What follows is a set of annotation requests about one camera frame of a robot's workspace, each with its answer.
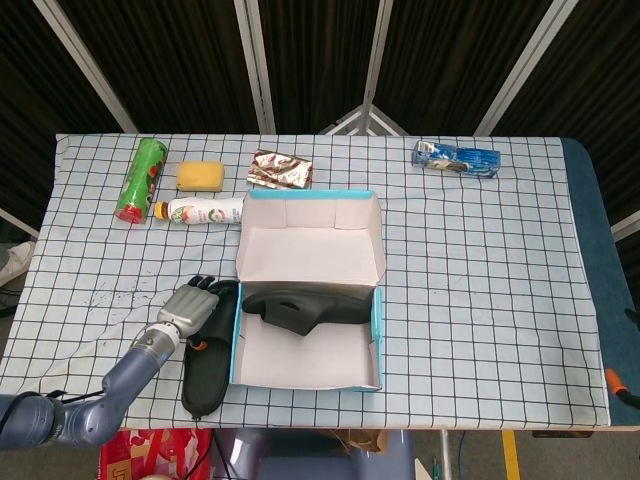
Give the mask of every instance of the pringles can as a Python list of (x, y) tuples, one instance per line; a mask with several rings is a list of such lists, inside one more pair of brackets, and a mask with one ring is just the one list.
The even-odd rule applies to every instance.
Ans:
[(167, 160), (167, 147), (154, 138), (140, 140), (114, 215), (129, 223), (144, 223)]

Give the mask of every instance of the blue robotic arm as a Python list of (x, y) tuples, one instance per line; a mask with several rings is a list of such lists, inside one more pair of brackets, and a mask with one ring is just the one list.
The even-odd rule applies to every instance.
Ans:
[(81, 404), (56, 398), (0, 395), (0, 450), (43, 443), (102, 445), (116, 434), (127, 409), (173, 354), (181, 338), (195, 335), (219, 301), (207, 290), (213, 278), (195, 277), (182, 285), (158, 313), (156, 323), (102, 379), (104, 395)]

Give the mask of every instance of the sponge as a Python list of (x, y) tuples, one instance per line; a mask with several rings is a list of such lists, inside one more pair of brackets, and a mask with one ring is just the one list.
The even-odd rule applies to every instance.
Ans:
[(183, 162), (178, 167), (178, 190), (192, 192), (219, 192), (224, 181), (221, 162)]

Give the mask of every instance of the white checkered tablecloth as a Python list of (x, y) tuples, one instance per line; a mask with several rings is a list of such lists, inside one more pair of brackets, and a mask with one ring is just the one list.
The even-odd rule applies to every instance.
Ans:
[[(57, 179), (13, 322), (0, 390), (84, 394), (195, 274), (234, 277), (238, 225), (131, 226), (113, 210), (141, 136), (61, 137)], [(426, 138), (502, 152), (495, 179), (423, 170), (416, 138), (157, 135), (157, 200), (183, 160), (225, 164), (242, 195), (257, 148), (313, 160), (313, 188), (368, 188), (383, 209), (384, 388), (230, 386), (200, 425), (389, 428), (609, 423), (595, 310), (556, 138)], [(211, 193), (197, 193), (210, 197)], [(128, 427), (193, 425), (181, 345), (128, 411)]]

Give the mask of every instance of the cardboard box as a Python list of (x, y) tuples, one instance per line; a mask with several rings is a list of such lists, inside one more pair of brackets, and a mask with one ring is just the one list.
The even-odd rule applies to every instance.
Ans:
[[(289, 389), (382, 387), (385, 271), (380, 205), (367, 190), (254, 190), (247, 195), (236, 258), (240, 296), (230, 383)], [(335, 289), (371, 303), (371, 321), (322, 323), (308, 335), (242, 310), (266, 287)]]

